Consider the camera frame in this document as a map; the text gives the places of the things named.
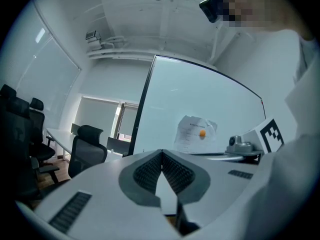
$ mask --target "white table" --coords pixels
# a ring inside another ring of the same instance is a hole
[[[72,144],[74,142],[75,135],[73,135],[71,132],[67,130],[59,130],[59,129],[53,129],[53,128],[47,128],[47,133],[54,138],[56,144],[59,144],[62,149],[62,157],[63,160],[66,160],[66,151],[71,154],[72,152]],[[108,150],[108,154],[106,156],[105,162],[113,161],[122,158],[122,154],[111,152]]]

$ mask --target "document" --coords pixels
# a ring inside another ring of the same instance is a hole
[[[216,153],[217,128],[215,122],[185,115],[178,124],[173,147],[189,154]]]

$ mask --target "ceiling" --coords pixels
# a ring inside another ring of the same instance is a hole
[[[199,8],[203,0],[59,1],[78,39],[96,30],[102,40],[124,36],[130,49],[166,51],[204,62],[211,56],[217,24]],[[219,33],[220,41],[225,34]]]

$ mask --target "paper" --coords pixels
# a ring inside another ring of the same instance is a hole
[[[216,153],[217,127],[217,124],[210,120],[185,115],[178,124],[174,149],[191,154]]]

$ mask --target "black office chair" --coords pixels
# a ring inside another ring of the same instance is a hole
[[[18,97],[11,97],[6,103],[6,110],[0,112],[1,148],[10,162],[9,186],[13,198],[26,202],[39,199],[37,173],[50,173],[58,182],[54,171],[57,166],[39,168],[38,161],[29,156],[29,144],[33,122],[30,120],[29,103]]]
[[[105,162],[108,151],[101,145],[100,135],[104,130],[83,125],[77,130],[78,136],[75,136],[72,143],[71,158],[68,167],[68,174],[71,178],[77,176],[84,170]],[[57,187],[68,182],[69,179],[60,181],[57,184],[50,185],[42,190],[46,196]]]
[[[4,84],[0,90],[0,110],[6,110],[8,99],[15,96],[17,96],[16,90]]]
[[[31,144],[29,147],[29,153],[32,157],[38,159],[40,165],[43,165],[44,161],[52,158],[56,153],[55,150],[50,147],[50,141],[54,141],[54,139],[47,136],[49,139],[48,144],[43,144],[43,126],[45,115],[39,111],[44,110],[44,103],[37,98],[33,98],[30,108],[35,110],[30,109],[30,119],[33,122],[33,128],[30,138]]]

